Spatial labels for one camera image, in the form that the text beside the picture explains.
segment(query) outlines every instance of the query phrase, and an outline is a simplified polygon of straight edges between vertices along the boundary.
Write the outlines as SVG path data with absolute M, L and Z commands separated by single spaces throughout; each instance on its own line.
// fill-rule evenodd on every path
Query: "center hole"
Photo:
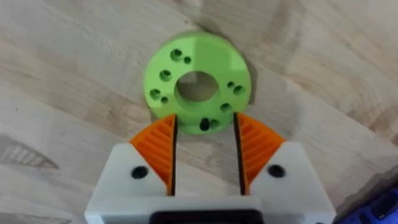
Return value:
M 177 90 L 187 100 L 206 101 L 217 89 L 216 80 L 205 72 L 188 72 L 177 81 Z

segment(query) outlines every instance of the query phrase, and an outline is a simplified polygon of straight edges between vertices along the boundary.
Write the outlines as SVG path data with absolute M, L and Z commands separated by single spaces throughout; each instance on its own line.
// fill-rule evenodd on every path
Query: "wooden table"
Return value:
M 1 0 L 0 222 L 84 223 L 110 150 L 150 124 L 146 63 L 204 29 L 251 68 L 246 113 L 306 148 L 337 211 L 395 179 L 395 0 Z M 180 195 L 237 194 L 229 128 L 181 134 Z

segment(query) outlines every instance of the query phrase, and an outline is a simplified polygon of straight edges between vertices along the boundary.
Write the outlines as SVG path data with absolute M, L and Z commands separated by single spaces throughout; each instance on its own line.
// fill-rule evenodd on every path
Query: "green 3d printed part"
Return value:
M 176 84 L 189 72 L 205 72 L 217 84 L 206 101 L 181 96 Z M 233 112 L 249 102 L 251 81 L 241 54 L 221 37 L 206 32 L 180 34 L 151 58 L 144 77 L 144 94 L 158 118 L 176 114 L 178 129 L 190 134 L 214 133 L 233 122 Z

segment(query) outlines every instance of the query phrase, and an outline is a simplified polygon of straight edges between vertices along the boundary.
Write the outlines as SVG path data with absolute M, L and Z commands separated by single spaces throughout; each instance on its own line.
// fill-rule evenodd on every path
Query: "black screw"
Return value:
M 282 178 L 285 176 L 286 171 L 280 165 L 271 165 L 268 167 L 268 174 L 275 178 Z
M 131 177 L 134 179 L 142 179 L 148 175 L 148 168 L 144 166 L 137 166 L 131 171 Z
M 200 128 L 202 131 L 207 131 L 207 130 L 209 130 L 209 129 L 210 129 L 210 120 L 209 120 L 208 118 L 203 118 L 203 119 L 200 121 L 199 128 Z

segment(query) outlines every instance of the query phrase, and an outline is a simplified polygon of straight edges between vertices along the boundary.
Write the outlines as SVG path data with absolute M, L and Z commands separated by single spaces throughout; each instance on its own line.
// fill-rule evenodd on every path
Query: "green disc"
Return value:
M 217 84 L 206 101 L 185 99 L 177 90 L 179 78 L 205 72 Z M 251 81 L 241 54 L 227 40 L 206 32 L 180 34 L 151 58 L 144 77 L 144 94 L 158 118 L 176 114 L 178 129 L 190 134 L 214 133 L 233 122 L 233 112 L 249 102 Z

